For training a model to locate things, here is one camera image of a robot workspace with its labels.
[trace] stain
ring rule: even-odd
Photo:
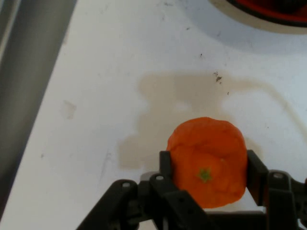
[[[219,76],[218,72],[214,72],[213,75],[216,77],[215,81],[219,82],[220,84],[222,84],[222,82],[220,81],[223,77]]]
[[[72,120],[74,113],[76,112],[76,109],[77,109],[76,105],[67,100],[64,100],[63,105],[61,107],[61,114],[64,119]]]
[[[223,84],[234,88],[233,92],[249,87],[249,83],[241,84],[228,75],[225,79]],[[159,151],[166,149],[169,136],[186,120],[209,116],[232,122],[231,115],[222,109],[223,99],[227,96],[226,87],[212,87],[214,84],[212,72],[146,75],[138,88],[149,109],[140,114],[135,127],[137,133],[120,142],[120,167],[155,171],[159,165]]]
[[[109,6],[110,6],[110,2],[105,5],[105,11],[107,11],[109,9]]]

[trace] dark speck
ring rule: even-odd
[[[216,78],[216,82],[218,82],[220,79],[222,79],[222,77],[217,76],[217,78]]]

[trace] dirt spot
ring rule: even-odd
[[[220,84],[222,84],[222,82],[220,81],[222,79],[221,76],[219,76],[218,72],[214,72],[213,75],[216,77],[215,81],[219,82]]]

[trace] water stain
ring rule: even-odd
[[[64,100],[60,112],[64,119],[72,120],[74,113],[76,112],[76,109],[77,109],[76,105],[67,100]]]

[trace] table surface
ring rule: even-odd
[[[0,229],[75,229],[200,116],[232,122],[269,169],[304,181],[306,34],[220,0],[79,0]],[[246,192],[218,210],[257,208]]]

